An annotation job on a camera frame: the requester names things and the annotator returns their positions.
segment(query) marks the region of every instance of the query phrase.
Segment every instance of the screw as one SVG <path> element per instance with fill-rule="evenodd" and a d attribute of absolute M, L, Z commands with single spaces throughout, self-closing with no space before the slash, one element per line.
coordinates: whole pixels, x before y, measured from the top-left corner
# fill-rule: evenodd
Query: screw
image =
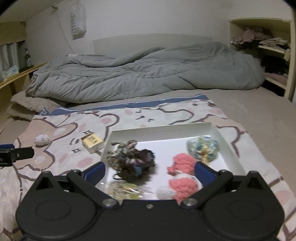
<path fill-rule="evenodd" d="M 196 204 L 198 203 L 198 201 L 197 201 L 196 199 L 194 199 L 194 198 L 187 198 L 187 199 L 185 199 L 185 200 L 183 201 L 183 203 L 184 203 L 186 206 L 191 207 L 191 206 L 196 205 Z"/>
<path fill-rule="evenodd" d="M 102 204 L 106 207 L 113 207 L 117 204 L 117 201 L 113 198 L 108 198 L 102 201 Z"/>
<path fill-rule="evenodd" d="M 148 208 L 148 209 L 152 209 L 152 208 L 154 208 L 154 205 L 153 205 L 153 204 L 147 204 L 147 205 L 146 205 L 146 208 Z"/>

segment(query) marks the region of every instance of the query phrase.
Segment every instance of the yellow box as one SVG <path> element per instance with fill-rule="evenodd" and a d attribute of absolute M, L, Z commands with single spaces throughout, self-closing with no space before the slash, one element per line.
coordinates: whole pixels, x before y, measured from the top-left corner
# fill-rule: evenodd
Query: yellow box
<path fill-rule="evenodd" d="M 81 138 L 83 146 L 88 150 L 90 154 L 95 153 L 104 146 L 104 141 L 99 138 L 95 133 L 90 133 Z"/>

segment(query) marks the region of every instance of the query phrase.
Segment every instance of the glass bottle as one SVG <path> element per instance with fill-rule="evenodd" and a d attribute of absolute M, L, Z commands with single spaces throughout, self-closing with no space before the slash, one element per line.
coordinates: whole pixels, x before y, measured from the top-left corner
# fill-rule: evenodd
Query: glass bottle
<path fill-rule="evenodd" d="M 26 67 L 30 67 L 32 66 L 32 61 L 31 61 L 31 56 L 29 54 L 28 48 L 25 48 L 25 51 L 26 51 L 25 64 L 26 64 Z"/>

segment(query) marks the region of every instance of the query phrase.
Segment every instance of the gray comforter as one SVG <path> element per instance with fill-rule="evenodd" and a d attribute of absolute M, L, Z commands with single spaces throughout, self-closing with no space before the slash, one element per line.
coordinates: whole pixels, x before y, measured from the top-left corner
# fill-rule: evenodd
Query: gray comforter
<path fill-rule="evenodd" d="M 80 55 L 53 60 L 34 73 L 26 93 L 87 103 L 179 89 L 259 87 L 264 74 L 248 54 L 219 42 L 150 48 L 121 58 Z"/>

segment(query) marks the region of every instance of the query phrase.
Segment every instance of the curtain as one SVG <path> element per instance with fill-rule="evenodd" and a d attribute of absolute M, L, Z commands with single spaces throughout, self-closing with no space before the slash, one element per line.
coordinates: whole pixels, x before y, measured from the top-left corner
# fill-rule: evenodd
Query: curtain
<path fill-rule="evenodd" d="M 3 81 L 3 71 L 9 70 L 10 67 L 15 65 L 19 66 L 17 49 L 17 43 L 0 46 L 0 82 Z"/>

